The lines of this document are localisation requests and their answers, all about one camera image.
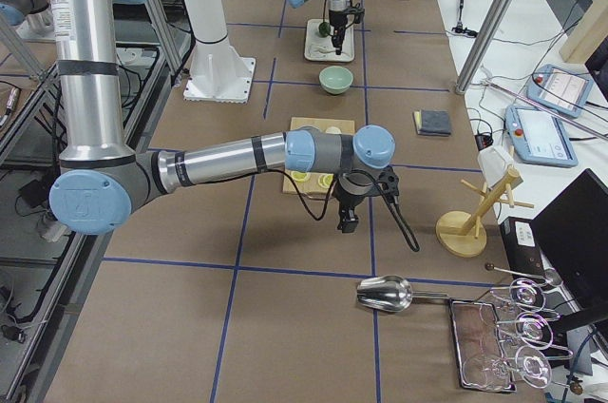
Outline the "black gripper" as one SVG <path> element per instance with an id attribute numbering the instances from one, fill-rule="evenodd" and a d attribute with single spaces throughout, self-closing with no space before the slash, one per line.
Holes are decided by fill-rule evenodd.
<path id="1" fill-rule="evenodd" d="M 351 14 L 351 8 L 346 8 L 344 10 L 329 10 L 329 22 L 332 27 L 332 48 L 334 53 L 338 56 L 343 52 L 348 17 Z"/>
<path id="2" fill-rule="evenodd" d="M 338 200 L 339 222 L 337 229 L 342 233 L 353 233 L 359 223 L 355 208 L 366 197 L 375 193 L 373 184 L 359 185 L 346 177 L 340 177 L 334 188 L 334 197 Z"/>

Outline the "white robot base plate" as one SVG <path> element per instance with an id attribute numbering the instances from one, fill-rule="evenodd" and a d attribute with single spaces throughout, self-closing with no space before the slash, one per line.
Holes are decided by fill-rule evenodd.
<path id="1" fill-rule="evenodd" d="M 220 60 L 212 55 L 190 69 L 183 96 L 187 101 L 244 104 L 248 102 L 256 59 L 237 56 Z"/>

